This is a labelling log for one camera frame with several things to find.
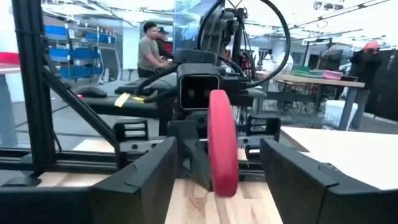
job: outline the computer mouse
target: computer mouse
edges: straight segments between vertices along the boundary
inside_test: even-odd
[[[83,86],[77,88],[75,93],[82,97],[91,98],[105,98],[108,95],[105,91],[95,86]]]

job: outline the metal rod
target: metal rod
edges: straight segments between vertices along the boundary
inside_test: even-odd
[[[233,62],[240,65],[241,63],[241,42],[242,42],[242,33],[243,33],[243,20],[244,20],[244,9],[239,8],[236,11],[236,17],[238,18],[239,24],[238,29],[234,35],[234,43],[232,46],[232,56],[231,59]]]
[[[12,0],[34,171],[55,163],[50,88],[41,79],[44,33],[40,0]]]

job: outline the white wall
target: white wall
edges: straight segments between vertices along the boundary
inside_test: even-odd
[[[137,69],[140,28],[123,27],[123,70]]]

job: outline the person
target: person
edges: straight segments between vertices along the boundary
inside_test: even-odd
[[[160,27],[157,33],[158,33],[158,36],[156,39],[156,43],[159,48],[160,56],[165,57],[167,59],[174,59],[173,54],[170,53],[168,50],[166,50],[166,48],[164,47],[166,35],[169,34],[169,32],[164,30],[163,27]]]
[[[350,60],[351,70],[349,71],[349,75],[358,77],[358,82],[365,83],[364,88],[358,89],[354,101],[358,105],[358,109],[351,122],[351,128],[353,129],[359,128],[366,103],[368,102],[368,96],[373,85],[374,76],[382,64],[379,50],[380,46],[376,41],[369,42],[362,50],[354,52],[354,55]]]
[[[145,36],[139,41],[137,72],[140,78],[149,78],[161,68],[169,66],[168,61],[161,59],[156,43],[157,25],[154,22],[144,24]]]

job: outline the ceiling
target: ceiling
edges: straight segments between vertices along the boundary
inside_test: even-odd
[[[182,15],[183,23],[198,23],[200,16],[215,0],[81,0],[45,1],[46,12],[77,15],[108,16],[136,26],[138,22],[155,20],[172,24],[174,14]],[[396,0],[273,0],[290,25],[294,37],[339,37],[341,41],[360,45],[376,39],[387,45],[398,45],[398,32],[388,21],[398,7]],[[233,5],[248,10],[246,30],[251,37],[280,35],[280,22],[260,0],[231,0]]]

